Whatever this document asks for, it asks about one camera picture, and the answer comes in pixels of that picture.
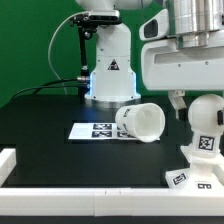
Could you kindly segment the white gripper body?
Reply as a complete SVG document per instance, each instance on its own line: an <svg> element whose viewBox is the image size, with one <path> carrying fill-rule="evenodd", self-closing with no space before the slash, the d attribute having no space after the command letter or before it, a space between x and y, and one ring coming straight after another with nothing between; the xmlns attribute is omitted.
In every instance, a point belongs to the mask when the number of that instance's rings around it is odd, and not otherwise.
<svg viewBox="0 0 224 224"><path fill-rule="evenodd" d="M147 43L141 69L148 90L224 90L224 30L212 32L205 47L178 50L174 38Z"/></svg>

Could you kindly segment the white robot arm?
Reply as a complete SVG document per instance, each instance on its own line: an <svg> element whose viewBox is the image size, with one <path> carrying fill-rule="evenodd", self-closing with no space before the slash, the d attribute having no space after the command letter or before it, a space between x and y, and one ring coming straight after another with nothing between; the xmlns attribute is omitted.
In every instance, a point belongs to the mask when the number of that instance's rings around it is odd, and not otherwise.
<svg viewBox="0 0 224 224"><path fill-rule="evenodd" d="M97 33L96 67L86 98L121 103L138 99L130 66L131 33L122 10L153 0L75 0L85 11L83 35ZM162 0L162 9L139 29L145 42L141 74L149 91L166 91L177 110L186 91L224 91L224 0Z"/></svg>

